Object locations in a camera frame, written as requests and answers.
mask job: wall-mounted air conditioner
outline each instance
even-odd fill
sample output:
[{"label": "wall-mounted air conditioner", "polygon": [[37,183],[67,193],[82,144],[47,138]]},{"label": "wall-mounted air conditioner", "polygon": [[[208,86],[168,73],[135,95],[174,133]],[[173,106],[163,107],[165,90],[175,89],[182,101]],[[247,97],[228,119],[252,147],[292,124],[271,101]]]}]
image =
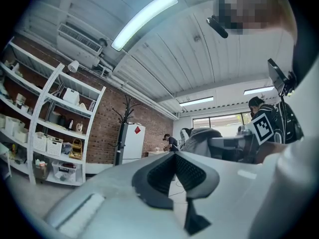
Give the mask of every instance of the wall-mounted air conditioner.
[{"label": "wall-mounted air conditioner", "polygon": [[99,56],[102,52],[102,46],[95,41],[91,40],[82,33],[76,31],[66,24],[60,24],[58,29],[58,34],[64,37],[65,39],[73,42],[74,44],[79,45],[86,51],[90,52],[95,56]]},{"label": "wall-mounted air conditioner", "polygon": [[87,68],[97,66],[100,62],[102,46],[65,24],[59,26],[57,48]]}]

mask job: brick wall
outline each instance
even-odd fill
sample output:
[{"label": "brick wall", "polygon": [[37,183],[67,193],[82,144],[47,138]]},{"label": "brick wall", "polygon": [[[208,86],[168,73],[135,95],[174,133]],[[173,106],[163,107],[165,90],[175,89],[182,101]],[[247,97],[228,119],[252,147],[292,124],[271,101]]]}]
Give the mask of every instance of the brick wall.
[{"label": "brick wall", "polygon": [[[34,56],[40,58],[41,60],[45,61],[46,63],[54,67],[56,67],[59,63],[63,63],[65,65],[69,64],[69,62],[66,61],[64,58],[56,55],[55,53],[47,50],[46,48],[23,36],[16,35],[13,42],[22,49],[26,50],[27,52],[33,54]],[[12,54],[7,52],[4,54],[4,57],[10,59],[12,57]],[[20,66],[19,70],[23,74],[23,77],[28,81],[39,86],[44,86],[46,79],[42,78],[41,76],[32,72],[31,70],[24,68],[23,66]],[[72,77],[98,90],[101,90],[103,86],[106,87],[106,90],[97,109],[97,113],[95,115],[93,125],[91,128],[86,162],[111,164],[114,160],[115,149],[108,144],[116,144],[118,131],[120,128],[120,123],[118,122],[119,116],[112,110],[112,107],[116,109],[120,114],[124,114],[124,93],[82,69],[79,69],[76,74],[72,74]],[[35,106],[37,96],[20,87],[18,84],[11,81],[7,77],[5,80],[5,87],[11,95],[12,99],[15,99],[17,93],[21,93],[27,98],[26,104],[28,106]],[[80,102],[85,103],[87,108],[91,103],[89,100],[86,100],[82,97],[80,97]],[[140,104],[140,102],[138,102],[135,99],[132,99],[131,104]],[[40,113],[41,118],[45,117],[47,109],[48,104],[43,106]],[[55,111],[62,115],[65,115],[67,119],[74,119],[73,125],[76,125],[78,122],[82,121],[84,124],[83,131],[86,131],[89,119],[66,111],[59,107],[56,107]],[[0,112],[5,115],[22,120],[24,123],[26,123],[26,126],[28,126],[29,124],[28,119],[12,111],[9,107],[3,105],[1,101]],[[165,133],[172,134],[173,121],[168,118],[165,118],[163,115],[144,104],[134,107],[134,112],[132,113],[132,116],[133,118],[130,120],[131,122],[139,122],[141,125],[146,127],[142,156],[145,157],[147,151],[153,151],[155,150],[155,147],[160,147],[162,149],[165,144],[162,141],[162,137]],[[37,130],[42,130],[41,125],[37,127]],[[72,137],[60,134],[52,130],[49,130],[48,133],[55,137],[60,137],[64,139],[64,141],[72,142],[73,140]]]}]

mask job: floor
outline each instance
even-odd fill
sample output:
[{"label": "floor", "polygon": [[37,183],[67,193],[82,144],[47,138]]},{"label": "floor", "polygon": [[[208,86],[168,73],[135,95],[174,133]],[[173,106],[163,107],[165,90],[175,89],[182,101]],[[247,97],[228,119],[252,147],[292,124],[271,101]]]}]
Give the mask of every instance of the floor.
[{"label": "floor", "polygon": [[32,185],[27,175],[11,169],[12,177],[6,179],[11,193],[30,212],[43,218],[61,198],[68,195],[74,186],[50,182]]},{"label": "floor", "polygon": [[[49,182],[37,182],[32,185],[28,176],[12,170],[12,177],[6,179],[12,194],[23,207],[30,212],[44,218],[47,212],[63,197],[68,195],[75,187]],[[183,226],[185,222],[187,202],[186,192],[179,180],[172,181],[169,189],[169,197],[174,201],[174,214]]]}]

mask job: white ceiling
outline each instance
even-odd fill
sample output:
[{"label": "white ceiling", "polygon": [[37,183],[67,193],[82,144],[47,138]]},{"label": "white ceiling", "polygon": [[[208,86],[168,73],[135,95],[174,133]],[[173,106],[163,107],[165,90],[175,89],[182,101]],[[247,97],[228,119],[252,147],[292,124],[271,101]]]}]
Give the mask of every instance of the white ceiling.
[{"label": "white ceiling", "polygon": [[[186,106],[185,111],[246,103],[246,89],[271,85],[267,60],[291,69],[293,40],[281,29],[221,38],[205,22],[212,0],[178,0],[147,23],[125,46],[111,48],[124,25],[152,0],[35,0],[20,31],[56,47],[57,27],[73,24],[93,38],[105,38],[104,58],[113,74],[171,112],[179,103],[214,96],[214,101]],[[263,93],[265,99],[276,91]]]}]

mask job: white refrigerator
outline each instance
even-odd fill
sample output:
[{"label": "white refrigerator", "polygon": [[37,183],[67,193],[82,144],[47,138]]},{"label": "white refrigerator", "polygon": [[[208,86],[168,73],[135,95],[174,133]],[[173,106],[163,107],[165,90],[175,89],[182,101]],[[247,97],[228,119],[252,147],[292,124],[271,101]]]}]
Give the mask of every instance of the white refrigerator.
[{"label": "white refrigerator", "polygon": [[119,164],[125,164],[139,160],[142,157],[145,127],[139,124],[125,124]]}]

